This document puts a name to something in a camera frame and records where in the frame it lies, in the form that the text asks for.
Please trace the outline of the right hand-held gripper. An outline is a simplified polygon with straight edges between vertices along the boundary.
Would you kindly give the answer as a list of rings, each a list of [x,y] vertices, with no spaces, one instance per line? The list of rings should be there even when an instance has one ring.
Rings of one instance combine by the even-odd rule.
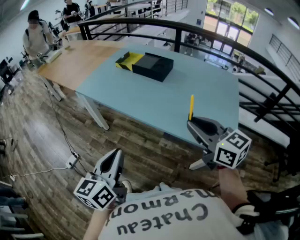
[[[192,117],[187,121],[187,128],[206,149],[202,160],[210,169],[218,165],[235,169],[247,156],[252,143],[240,130],[224,128],[218,121],[205,117]]]

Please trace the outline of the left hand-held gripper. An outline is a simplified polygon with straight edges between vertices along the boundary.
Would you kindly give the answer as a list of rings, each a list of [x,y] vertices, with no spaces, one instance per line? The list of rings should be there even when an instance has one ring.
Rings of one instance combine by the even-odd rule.
[[[113,202],[123,203],[127,188],[118,182],[123,164],[124,154],[121,149],[106,153],[96,163],[94,173],[90,172],[80,179],[74,195],[86,206],[99,211],[104,211]]]

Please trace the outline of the yellow pencil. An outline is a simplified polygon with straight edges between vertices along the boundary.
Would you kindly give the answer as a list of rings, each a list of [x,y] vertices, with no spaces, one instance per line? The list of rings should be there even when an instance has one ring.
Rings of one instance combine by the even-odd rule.
[[[195,102],[195,97],[194,97],[194,95],[191,95],[190,109],[189,109],[189,115],[188,115],[188,120],[189,120],[189,121],[191,121],[191,120],[192,120],[192,117],[193,117],[194,102]]]

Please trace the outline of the black box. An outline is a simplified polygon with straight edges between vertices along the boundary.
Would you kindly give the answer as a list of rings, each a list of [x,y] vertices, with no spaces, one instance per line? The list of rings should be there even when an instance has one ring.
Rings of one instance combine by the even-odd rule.
[[[127,52],[115,64],[118,68],[163,82],[173,69],[174,60],[147,52]]]

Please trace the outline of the black shoulder bag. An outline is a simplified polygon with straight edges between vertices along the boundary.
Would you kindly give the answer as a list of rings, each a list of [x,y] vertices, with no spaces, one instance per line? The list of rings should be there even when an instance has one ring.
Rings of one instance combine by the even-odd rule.
[[[247,191],[247,199],[254,206],[257,216],[241,214],[243,220],[237,229],[242,234],[252,233],[255,224],[271,223],[277,220],[283,224],[290,223],[289,233],[294,237],[300,234],[300,185],[286,189],[279,193],[270,191]]]

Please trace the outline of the person's left forearm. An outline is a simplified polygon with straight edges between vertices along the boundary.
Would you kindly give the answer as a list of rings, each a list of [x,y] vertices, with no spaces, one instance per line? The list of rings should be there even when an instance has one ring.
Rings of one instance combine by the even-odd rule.
[[[110,206],[103,211],[94,210],[83,240],[98,240],[105,222],[114,208],[115,204],[111,203]]]

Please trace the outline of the person's right forearm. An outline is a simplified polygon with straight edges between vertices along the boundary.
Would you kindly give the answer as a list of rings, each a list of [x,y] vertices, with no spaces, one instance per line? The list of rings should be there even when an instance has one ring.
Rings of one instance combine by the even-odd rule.
[[[248,203],[247,192],[237,169],[222,168],[218,170],[221,198],[233,210]]]

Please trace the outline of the white shoe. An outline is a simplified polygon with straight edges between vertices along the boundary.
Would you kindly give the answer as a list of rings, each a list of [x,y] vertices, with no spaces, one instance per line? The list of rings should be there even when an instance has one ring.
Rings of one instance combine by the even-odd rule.
[[[130,181],[123,180],[121,183],[127,189],[127,193],[132,193],[133,192],[132,185],[131,185]]]

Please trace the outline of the white table leg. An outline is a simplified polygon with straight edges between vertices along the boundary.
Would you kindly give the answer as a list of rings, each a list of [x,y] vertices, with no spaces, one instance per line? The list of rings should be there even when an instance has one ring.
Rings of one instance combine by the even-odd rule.
[[[47,78],[44,78],[40,76],[44,84],[46,85],[47,89],[50,91],[50,93],[58,100],[61,101],[66,96],[60,89],[60,86],[56,83],[53,83],[52,81],[48,80]]]
[[[79,97],[81,102],[83,103],[84,107],[87,109],[91,117],[94,119],[94,121],[104,130],[109,130],[109,125],[101,115],[100,111],[97,109],[96,104],[94,103],[93,99],[90,97],[86,97],[81,93],[75,92],[76,95]]]
[[[197,170],[197,169],[200,169],[202,167],[205,167],[206,164],[205,162],[200,159],[200,160],[197,160],[196,162],[192,163],[190,166],[189,166],[189,169],[190,170]]]

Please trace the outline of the white power strip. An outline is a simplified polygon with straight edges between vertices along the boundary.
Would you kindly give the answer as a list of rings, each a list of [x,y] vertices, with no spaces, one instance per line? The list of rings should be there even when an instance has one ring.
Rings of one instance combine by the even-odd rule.
[[[79,155],[76,152],[72,152],[71,156],[66,161],[66,168],[74,167],[78,159],[79,159]]]

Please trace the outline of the white printed T-shirt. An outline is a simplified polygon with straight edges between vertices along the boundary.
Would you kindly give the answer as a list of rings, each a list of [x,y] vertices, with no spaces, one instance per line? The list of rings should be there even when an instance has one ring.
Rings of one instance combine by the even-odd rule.
[[[202,189],[131,193],[109,215],[98,240],[246,240],[242,220]]]

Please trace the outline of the black metal railing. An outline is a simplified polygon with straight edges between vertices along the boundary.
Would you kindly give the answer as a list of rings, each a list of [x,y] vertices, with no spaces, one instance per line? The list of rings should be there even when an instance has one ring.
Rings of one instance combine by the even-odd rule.
[[[99,36],[96,29],[108,24],[138,24],[172,29],[175,37],[169,42],[173,44],[175,52],[186,46],[225,59],[242,69],[242,73],[237,74],[240,87],[239,125],[275,144],[277,159],[271,163],[278,164],[278,173],[300,174],[300,85],[286,73],[260,54],[233,40],[186,23],[141,18],[91,20],[79,25],[80,33],[83,39],[93,40]],[[207,47],[190,44],[182,39],[184,33],[193,33],[207,40],[218,40],[270,71],[271,75],[262,75],[257,69],[229,57],[224,58]]]

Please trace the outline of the glass entrance door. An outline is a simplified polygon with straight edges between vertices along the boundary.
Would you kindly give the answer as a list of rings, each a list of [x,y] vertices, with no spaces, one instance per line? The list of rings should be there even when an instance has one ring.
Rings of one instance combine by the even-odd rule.
[[[258,12],[237,1],[208,0],[203,28],[247,47],[258,18]]]

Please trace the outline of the black chair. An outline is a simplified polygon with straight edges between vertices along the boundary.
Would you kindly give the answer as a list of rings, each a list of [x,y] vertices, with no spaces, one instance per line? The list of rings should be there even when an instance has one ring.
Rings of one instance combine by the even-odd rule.
[[[16,74],[20,71],[17,64],[10,65],[6,59],[0,62],[0,98],[3,97],[6,90],[11,90],[12,80]]]

